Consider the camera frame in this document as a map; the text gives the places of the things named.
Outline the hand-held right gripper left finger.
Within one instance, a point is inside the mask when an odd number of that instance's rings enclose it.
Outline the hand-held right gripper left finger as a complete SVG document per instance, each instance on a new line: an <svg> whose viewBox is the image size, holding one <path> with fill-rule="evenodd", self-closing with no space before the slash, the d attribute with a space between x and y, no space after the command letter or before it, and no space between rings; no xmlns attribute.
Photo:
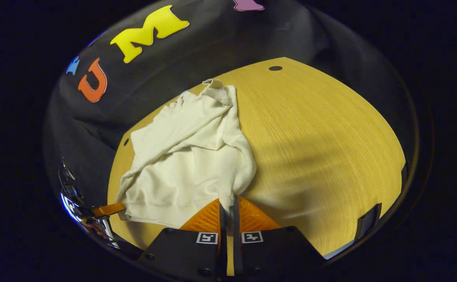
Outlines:
<svg viewBox="0 0 457 282"><path fill-rule="evenodd" d="M140 257L169 280L221 280L227 271L225 211L213 200L178 229L164 228Z"/></svg>

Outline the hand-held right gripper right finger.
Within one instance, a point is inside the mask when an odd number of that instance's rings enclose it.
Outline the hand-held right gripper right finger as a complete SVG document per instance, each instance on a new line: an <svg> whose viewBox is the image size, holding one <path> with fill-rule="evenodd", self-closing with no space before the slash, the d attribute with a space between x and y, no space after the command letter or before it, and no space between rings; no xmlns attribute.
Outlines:
<svg viewBox="0 0 457 282"><path fill-rule="evenodd" d="M256 205L234 202L234 274L240 280L300 280L325 264L296 226L280 226Z"/></svg>

